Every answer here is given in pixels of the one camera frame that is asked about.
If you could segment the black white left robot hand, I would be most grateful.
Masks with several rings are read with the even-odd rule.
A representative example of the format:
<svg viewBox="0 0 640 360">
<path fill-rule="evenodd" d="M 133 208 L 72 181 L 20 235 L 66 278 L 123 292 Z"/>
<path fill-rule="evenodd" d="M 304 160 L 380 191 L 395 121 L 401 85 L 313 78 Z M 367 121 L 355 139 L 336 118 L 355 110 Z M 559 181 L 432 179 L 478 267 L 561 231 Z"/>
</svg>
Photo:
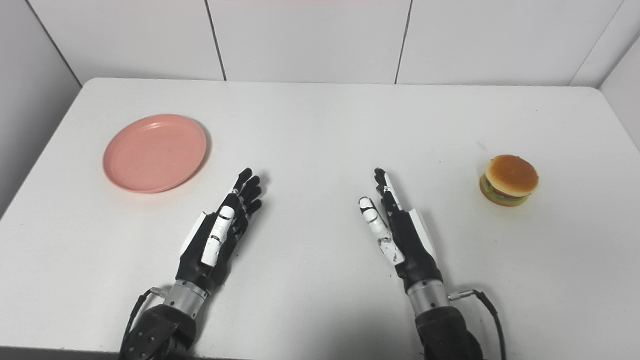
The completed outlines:
<svg viewBox="0 0 640 360">
<path fill-rule="evenodd" d="M 236 246 L 262 208 L 262 193 L 261 178 L 246 168 L 215 212 L 199 214 L 180 250 L 178 282 L 208 292 L 224 284 Z"/>
</svg>

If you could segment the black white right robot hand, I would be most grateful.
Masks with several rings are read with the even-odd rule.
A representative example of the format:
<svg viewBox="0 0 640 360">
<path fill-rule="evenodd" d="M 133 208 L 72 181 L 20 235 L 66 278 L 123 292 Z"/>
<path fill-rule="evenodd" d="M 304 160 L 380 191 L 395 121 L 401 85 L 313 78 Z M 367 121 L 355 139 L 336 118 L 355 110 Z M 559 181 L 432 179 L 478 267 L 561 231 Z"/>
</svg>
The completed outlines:
<svg viewBox="0 0 640 360">
<path fill-rule="evenodd" d="M 376 168 L 374 178 L 382 209 L 364 196 L 358 201 L 359 210 L 382 253 L 402 280 L 405 292 L 417 284 L 442 282 L 434 244 L 423 217 L 417 209 L 402 207 L 390 175 L 384 169 Z"/>
</svg>

